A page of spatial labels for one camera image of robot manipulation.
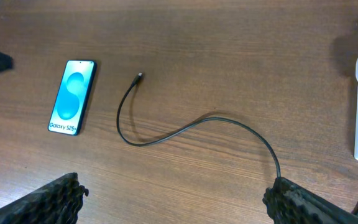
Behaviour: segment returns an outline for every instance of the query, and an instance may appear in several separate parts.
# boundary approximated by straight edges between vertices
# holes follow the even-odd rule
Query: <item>blue phone screen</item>
[[[50,118],[49,131],[72,135],[78,133],[94,66],[91,61],[67,62]]]

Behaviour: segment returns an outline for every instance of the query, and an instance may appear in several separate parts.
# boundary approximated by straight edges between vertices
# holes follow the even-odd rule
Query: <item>phone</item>
[[[50,116],[49,131],[69,135],[80,132],[95,72],[95,61],[67,61]]]

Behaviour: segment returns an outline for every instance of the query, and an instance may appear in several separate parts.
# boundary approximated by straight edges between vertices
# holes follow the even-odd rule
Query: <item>blue s-shaped logo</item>
[[[72,119],[77,114],[80,108],[78,97],[85,91],[84,76],[79,72],[71,74],[67,79],[66,86],[62,86],[58,94],[57,113],[61,119]]]

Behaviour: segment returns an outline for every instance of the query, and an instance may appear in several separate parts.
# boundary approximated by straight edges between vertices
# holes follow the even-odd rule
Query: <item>brown tabletop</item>
[[[49,0],[0,2],[0,207],[77,172],[79,223],[272,223],[275,178],[243,129],[202,124],[132,147],[203,115],[234,118],[275,149],[282,175],[337,206],[358,204],[353,158],[358,1]],[[99,63],[83,130],[48,132],[69,59]]]

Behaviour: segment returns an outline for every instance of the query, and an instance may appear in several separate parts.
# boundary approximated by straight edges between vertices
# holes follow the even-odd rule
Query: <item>wood grain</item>
[[[282,175],[351,211],[358,1],[0,1],[0,207],[67,172],[90,189],[79,223],[272,223],[275,168],[241,128],[206,123],[163,144],[126,145],[205,115],[260,132]],[[79,136],[47,131],[68,59],[99,62]]]

